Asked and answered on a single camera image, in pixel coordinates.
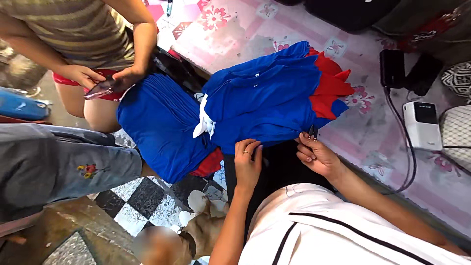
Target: black bag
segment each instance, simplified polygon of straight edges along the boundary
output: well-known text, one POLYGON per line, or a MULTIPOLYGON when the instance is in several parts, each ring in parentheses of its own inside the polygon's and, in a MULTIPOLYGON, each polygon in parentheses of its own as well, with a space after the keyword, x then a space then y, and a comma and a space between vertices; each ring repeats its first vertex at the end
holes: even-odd
POLYGON ((334 26, 354 33, 385 17, 400 0, 306 0, 306 10, 334 26))

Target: white shirt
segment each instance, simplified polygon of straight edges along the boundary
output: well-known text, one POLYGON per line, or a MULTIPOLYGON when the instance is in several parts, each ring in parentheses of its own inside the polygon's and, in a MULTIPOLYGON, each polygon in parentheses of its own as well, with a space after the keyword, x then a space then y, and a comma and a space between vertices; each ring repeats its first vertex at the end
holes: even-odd
POLYGON ((471 265, 321 186, 272 193, 252 219, 240 265, 471 265))

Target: white patterned fabric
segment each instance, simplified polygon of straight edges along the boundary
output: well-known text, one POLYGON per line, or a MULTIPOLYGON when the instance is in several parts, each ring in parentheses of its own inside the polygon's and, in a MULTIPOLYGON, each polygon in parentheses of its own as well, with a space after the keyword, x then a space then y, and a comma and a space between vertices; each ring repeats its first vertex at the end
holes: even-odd
MULTIPOLYGON (((446 111, 440 120, 443 146, 471 146, 471 105, 446 111)), ((443 148, 443 153, 471 171, 471 149, 443 148)))
POLYGON ((456 64, 446 70, 441 77, 442 83, 460 97, 471 95, 471 61, 456 64))

